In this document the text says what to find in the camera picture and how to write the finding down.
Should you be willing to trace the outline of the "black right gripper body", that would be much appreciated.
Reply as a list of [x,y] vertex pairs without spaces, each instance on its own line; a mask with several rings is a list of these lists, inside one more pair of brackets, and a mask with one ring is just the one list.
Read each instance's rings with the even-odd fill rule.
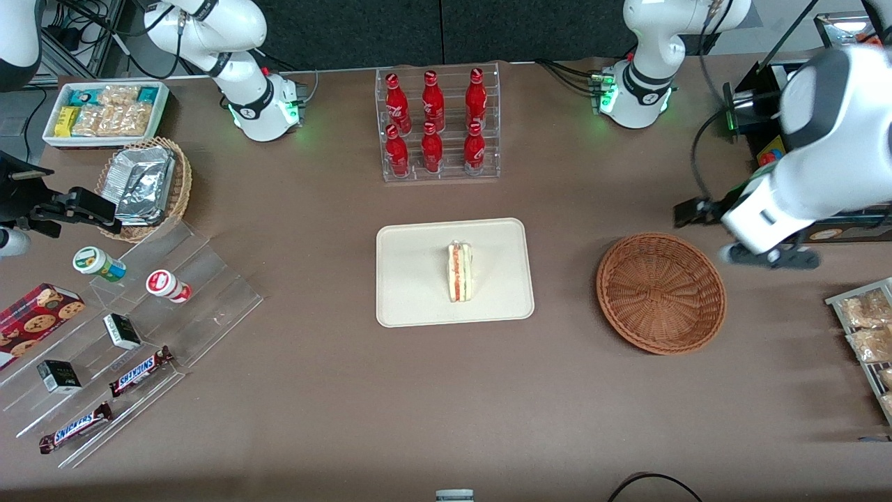
[[1,153],[2,226],[28,231],[28,216],[54,194],[43,181],[45,176],[53,174],[53,169],[44,169],[20,161],[9,153]]

